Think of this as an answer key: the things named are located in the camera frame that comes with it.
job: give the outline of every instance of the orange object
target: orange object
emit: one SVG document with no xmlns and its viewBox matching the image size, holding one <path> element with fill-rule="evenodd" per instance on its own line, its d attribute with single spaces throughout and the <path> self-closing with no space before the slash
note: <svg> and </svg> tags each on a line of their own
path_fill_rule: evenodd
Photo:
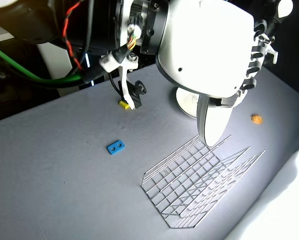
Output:
<svg viewBox="0 0 299 240">
<path fill-rule="evenodd" d="M 255 124 L 260 125 L 263 123 L 263 118 L 260 115 L 253 114 L 250 118 L 253 121 L 253 123 L 255 123 Z"/>
</svg>

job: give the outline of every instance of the green cable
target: green cable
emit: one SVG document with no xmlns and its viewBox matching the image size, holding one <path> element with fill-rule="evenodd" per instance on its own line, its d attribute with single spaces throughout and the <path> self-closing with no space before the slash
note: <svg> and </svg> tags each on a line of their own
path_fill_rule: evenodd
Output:
<svg viewBox="0 0 299 240">
<path fill-rule="evenodd" d="M 15 69 L 26 75 L 27 77 L 31 78 L 34 82 L 38 83 L 44 83 L 44 84 L 64 84 L 64 83 L 71 83 L 77 80 L 80 80 L 82 77 L 76 73 L 70 76 L 57 78 L 57 79 L 43 79 L 38 76 L 36 76 L 34 73 L 27 70 L 25 67 L 18 64 L 16 61 L 11 59 L 9 56 L 7 56 L 4 52 L 0 50 L 0 58 L 8 62 L 10 65 L 12 65 Z"/>
</svg>

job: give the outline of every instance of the wire basket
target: wire basket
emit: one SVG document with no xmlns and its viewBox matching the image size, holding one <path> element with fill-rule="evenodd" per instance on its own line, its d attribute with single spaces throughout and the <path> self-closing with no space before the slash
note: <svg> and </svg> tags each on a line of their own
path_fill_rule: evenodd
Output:
<svg viewBox="0 0 299 240">
<path fill-rule="evenodd" d="M 171 228 L 194 228 L 265 152 L 243 161 L 251 148 L 220 160 L 196 136 L 153 166 L 141 187 Z"/>
</svg>

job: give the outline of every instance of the gray table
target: gray table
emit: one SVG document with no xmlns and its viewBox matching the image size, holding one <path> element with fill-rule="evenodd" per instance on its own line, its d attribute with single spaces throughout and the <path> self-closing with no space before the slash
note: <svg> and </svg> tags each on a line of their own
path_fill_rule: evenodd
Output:
<svg viewBox="0 0 299 240">
<path fill-rule="evenodd" d="M 179 110 L 174 86 L 155 66 L 129 77 L 148 91 L 135 111 L 120 108 L 106 82 L 0 121 L 0 240 L 222 239 L 299 148 L 299 95 L 263 69 L 216 154 L 252 146 L 250 156 L 265 155 L 197 228 L 169 229 L 140 183 L 197 135 L 196 121 Z M 116 140 L 126 148 L 110 155 L 106 146 Z"/>
</svg>

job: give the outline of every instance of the white plastic shell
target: white plastic shell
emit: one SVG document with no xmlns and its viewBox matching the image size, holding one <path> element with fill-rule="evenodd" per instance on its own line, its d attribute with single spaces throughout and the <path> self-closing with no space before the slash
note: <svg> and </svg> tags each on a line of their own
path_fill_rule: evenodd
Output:
<svg viewBox="0 0 299 240">
<path fill-rule="evenodd" d="M 172 0 L 157 59 L 185 89 L 228 98 L 251 60 L 254 18 L 224 0 Z"/>
</svg>

